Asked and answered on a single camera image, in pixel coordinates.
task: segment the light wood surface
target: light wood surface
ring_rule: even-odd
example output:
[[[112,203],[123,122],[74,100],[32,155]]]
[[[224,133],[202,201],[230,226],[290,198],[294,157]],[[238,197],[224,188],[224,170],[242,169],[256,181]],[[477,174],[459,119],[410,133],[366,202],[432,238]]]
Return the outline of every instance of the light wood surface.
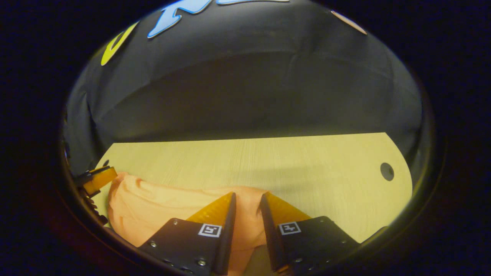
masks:
[[[358,242],[389,225],[411,197],[411,177],[385,133],[115,143],[100,160],[156,184],[271,191],[311,217],[328,216]],[[394,179],[380,166],[388,163]],[[107,215],[110,185],[93,199]]]

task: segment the sticker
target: sticker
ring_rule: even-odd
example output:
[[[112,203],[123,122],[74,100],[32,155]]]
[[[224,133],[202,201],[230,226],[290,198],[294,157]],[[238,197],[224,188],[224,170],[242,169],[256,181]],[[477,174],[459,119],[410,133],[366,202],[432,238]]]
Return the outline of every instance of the sticker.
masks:
[[[281,231],[281,235],[290,235],[295,233],[300,233],[300,227],[296,222],[289,222],[279,224],[279,230]]]
[[[168,28],[176,25],[181,20],[181,15],[176,15],[178,9],[182,9],[190,14],[202,12],[212,0],[181,0],[163,8],[157,24],[148,33],[148,38],[152,38]]]
[[[289,2],[290,0],[216,0],[218,5],[231,5],[237,3],[246,3],[246,2],[258,2],[258,1],[266,1],[266,2]],[[158,35],[159,33],[171,28],[176,25],[181,20],[181,15],[176,15],[177,10],[181,9],[190,14],[198,14],[206,9],[206,7],[212,2],[212,0],[180,0],[173,4],[170,4],[163,8],[161,11],[163,12],[157,24],[151,30],[147,37],[152,38]]]
[[[362,29],[360,26],[358,26],[358,25],[357,25],[355,22],[353,22],[353,21],[349,20],[348,18],[346,18],[346,17],[344,17],[344,16],[340,15],[339,13],[337,13],[337,12],[335,12],[335,11],[333,11],[333,10],[331,11],[331,13],[332,13],[333,15],[335,15],[337,18],[341,19],[341,20],[342,20],[344,23],[346,23],[346,24],[348,24],[348,25],[352,26],[353,28],[357,29],[357,30],[358,30],[358,31],[360,31],[361,33],[363,33],[363,34],[367,34],[367,32],[365,32],[365,30],[364,30],[364,29]]]
[[[213,224],[206,224],[205,223],[201,227],[201,230],[199,231],[198,235],[218,238],[220,236],[220,233],[221,233],[221,226],[220,225],[213,225]]]
[[[109,60],[118,51],[119,47],[121,47],[121,45],[123,45],[124,41],[128,38],[131,31],[136,27],[137,24],[138,24],[138,22],[131,25],[129,28],[126,29],[126,31],[120,33],[115,38],[113,38],[113,40],[111,40],[111,42],[109,42],[109,44],[106,47],[106,50],[104,51],[104,54],[102,55],[102,59],[101,59],[101,65],[102,66],[106,65],[109,62]],[[123,34],[123,36],[121,37],[121,39],[119,39],[118,43],[116,43],[116,45],[115,45],[114,43],[116,42],[116,40],[118,39],[118,37],[121,34]]]
[[[218,5],[230,5],[245,2],[289,2],[290,0],[217,0]]]

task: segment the orange cloth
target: orange cloth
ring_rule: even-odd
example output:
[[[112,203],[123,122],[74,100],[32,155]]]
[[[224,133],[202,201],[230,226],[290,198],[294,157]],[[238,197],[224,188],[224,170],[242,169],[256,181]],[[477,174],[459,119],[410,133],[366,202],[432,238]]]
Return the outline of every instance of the orange cloth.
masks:
[[[109,221],[118,235],[139,247],[169,219],[186,220],[229,192],[236,193],[237,210],[228,275],[239,276],[245,271],[254,249],[266,244],[259,209],[265,190],[249,187],[186,190],[156,185],[120,172],[109,191]]]

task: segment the yellow letter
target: yellow letter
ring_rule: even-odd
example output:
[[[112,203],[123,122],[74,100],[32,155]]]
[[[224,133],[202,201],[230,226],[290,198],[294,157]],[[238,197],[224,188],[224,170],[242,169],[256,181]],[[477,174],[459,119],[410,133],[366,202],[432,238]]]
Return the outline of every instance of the yellow letter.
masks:
[[[111,42],[109,42],[108,46],[106,47],[106,50],[104,51],[104,54],[102,55],[102,60],[101,60],[101,65],[104,66],[107,64],[107,62],[111,59],[111,57],[118,51],[119,47],[123,44],[123,42],[128,38],[130,35],[131,31],[136,27],[138,22],[135,24],[131,25],[126,31],[124,31],[123,36],[121,39],[118,41],[116,45],[114,45],[116,39],[121,35],[117,35]]]

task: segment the blue letter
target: blue letter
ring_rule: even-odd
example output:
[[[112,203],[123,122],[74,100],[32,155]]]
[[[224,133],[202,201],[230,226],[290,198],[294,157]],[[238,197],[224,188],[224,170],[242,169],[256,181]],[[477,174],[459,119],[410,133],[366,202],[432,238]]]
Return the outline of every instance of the blue letter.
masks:
[[[148,38],[152,38],[166,29],[174,26],[181,16],[177,15],[177,9],[182,9],[188,13],[197,14],[203,11],[212,0],[181,0],[162,9],[163,13],[155,25],[155,28],[148,33]]]
[[[217,4],[218,5],[229,5],[229,4],[255,2],[255,1],[288,2],[290,0],[217,0]]]

